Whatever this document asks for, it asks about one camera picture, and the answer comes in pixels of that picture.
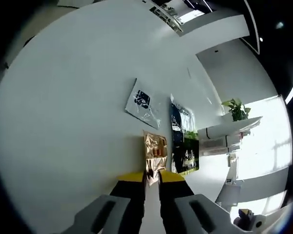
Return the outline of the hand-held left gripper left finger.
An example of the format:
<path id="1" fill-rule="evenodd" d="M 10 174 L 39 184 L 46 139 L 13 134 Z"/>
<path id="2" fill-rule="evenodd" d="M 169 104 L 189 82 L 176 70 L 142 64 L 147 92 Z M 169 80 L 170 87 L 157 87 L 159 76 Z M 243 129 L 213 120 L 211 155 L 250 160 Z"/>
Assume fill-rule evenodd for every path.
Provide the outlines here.
<path id="1" fill-rule="evenodd" d="M 79 211 L 73 234 L 137 234 L 145 213 L 146 173 L 118 178 L 109 195 L 101 195 Z"/>

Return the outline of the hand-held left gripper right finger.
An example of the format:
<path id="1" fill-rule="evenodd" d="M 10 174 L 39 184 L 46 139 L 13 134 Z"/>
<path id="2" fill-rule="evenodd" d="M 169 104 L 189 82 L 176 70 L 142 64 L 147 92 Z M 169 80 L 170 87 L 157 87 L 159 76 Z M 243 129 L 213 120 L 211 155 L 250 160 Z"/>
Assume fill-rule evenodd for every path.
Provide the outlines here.
<path id="1" fill-rule="evenodd" d="M 238 234 L 230 215 L 202 194 L 196 195 L 185 179 L 159 172 L 160 214 L 167 234 Z"/>

